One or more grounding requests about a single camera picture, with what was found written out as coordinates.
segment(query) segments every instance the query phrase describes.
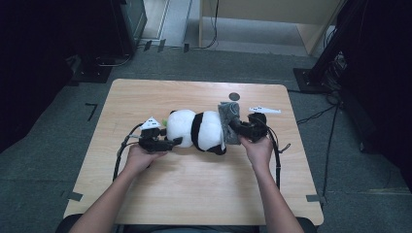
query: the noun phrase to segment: panda plush toy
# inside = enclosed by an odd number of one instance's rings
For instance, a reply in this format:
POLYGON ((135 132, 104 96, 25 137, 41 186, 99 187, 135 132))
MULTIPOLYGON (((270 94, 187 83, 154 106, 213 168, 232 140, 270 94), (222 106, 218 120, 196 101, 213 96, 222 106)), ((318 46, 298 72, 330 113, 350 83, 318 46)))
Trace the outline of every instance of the panda plush toy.
POLYGON ((183 138, 177 147, 226 153, 221 118, 218 112, 206 111, 196 114, 191 110, 179 110, 170 114, 166 125, 167 140, 183 138))

